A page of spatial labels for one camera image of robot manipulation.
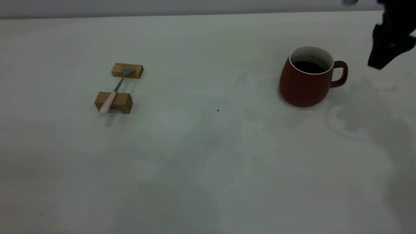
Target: table surface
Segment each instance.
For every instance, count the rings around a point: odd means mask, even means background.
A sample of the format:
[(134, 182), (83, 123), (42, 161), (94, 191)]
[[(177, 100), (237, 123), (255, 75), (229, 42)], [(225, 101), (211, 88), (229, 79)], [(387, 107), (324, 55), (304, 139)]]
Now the table surface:
[[(381, 12), (0, 21), (0, 232), (416, 232), (416, 53), (366, 66)], [(295, 47), (349, 65), (296, 108)], [(100, 115), (116, 62), (129, 115)], [(336, 70), (334, 79), (341, 76)]]

